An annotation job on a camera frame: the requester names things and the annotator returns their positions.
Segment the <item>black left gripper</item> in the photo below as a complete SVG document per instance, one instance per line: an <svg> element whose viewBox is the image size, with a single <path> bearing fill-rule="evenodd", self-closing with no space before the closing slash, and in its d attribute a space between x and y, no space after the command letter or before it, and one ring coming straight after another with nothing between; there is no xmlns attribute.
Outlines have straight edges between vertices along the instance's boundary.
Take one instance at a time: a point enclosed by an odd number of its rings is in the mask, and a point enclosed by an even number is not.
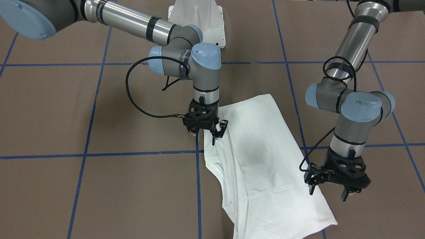
<svg viewBox="0 0 425 239"><path fill-rule="evenodd" d="M365 170L366 165L361 156L344 157L328 148L322 166L310 163L304 171L304 182L308 184L310 195L313 195L316 185L321 183L343 185L341 199L346 201L350 194L360 193L369 186L371 180Z"/></svg>

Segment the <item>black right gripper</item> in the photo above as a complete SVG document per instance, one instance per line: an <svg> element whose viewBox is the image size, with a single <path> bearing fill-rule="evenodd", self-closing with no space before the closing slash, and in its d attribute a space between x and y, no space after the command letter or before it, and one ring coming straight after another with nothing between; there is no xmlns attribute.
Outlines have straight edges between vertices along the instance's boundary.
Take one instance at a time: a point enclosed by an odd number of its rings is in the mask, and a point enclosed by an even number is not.
<svg viewBox="0 0 425 239"><path fill-rule="evenodd" d="M211 131L212 145L215 145L217 138L222 138L227 129L228 120L218 118L218 103L203 105L196 100L191 100L188 113L182 118L183 124L189 132L193 132L196 144L199 144L200 129Z"/></svg>

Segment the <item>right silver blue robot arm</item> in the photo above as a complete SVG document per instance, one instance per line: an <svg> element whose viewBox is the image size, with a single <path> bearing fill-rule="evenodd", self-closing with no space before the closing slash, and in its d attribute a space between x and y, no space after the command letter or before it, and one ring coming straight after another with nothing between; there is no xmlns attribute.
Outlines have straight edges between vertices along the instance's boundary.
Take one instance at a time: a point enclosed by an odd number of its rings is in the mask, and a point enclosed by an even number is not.
<svg viewBox="0 0 425 239"><path fill-rule="evenodd" d="M222 138L228 121L219 118L221 50L203 41L195 25L180 26L114 0L2 0L1 17L19 34L45 40L79 21L100 23L155 44L146 58L132 64L126 74L126 92L132 105L151 118L180 118L187 131ZM176 82L191 81L193 98L186 114L153 115L141 109L129 90L134 68L147 62L150 70Z"/></svg>

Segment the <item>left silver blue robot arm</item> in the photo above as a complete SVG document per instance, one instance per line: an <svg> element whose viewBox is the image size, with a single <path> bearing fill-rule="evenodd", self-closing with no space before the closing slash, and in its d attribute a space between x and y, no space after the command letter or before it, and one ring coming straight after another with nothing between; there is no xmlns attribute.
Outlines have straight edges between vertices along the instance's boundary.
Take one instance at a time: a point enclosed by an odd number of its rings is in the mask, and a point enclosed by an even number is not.
<svg viewBox="0 0 425 239"><path fill-rule="evenodd" d="M332 138L324 164L310 162L303 169L307 153L299 165L310 195L317 185L334 183L344 186L343 201L370 185L361 154L372 128L388 118L396 106L393 95L387 91L358 90L357 72L381 23L391 13L424 11L424 1L361 0L349 11L352 21L340 47L335 56L324 62L321 82L310 85L305 94L307 105L339 114L338 121L327 133Z"/></svg>

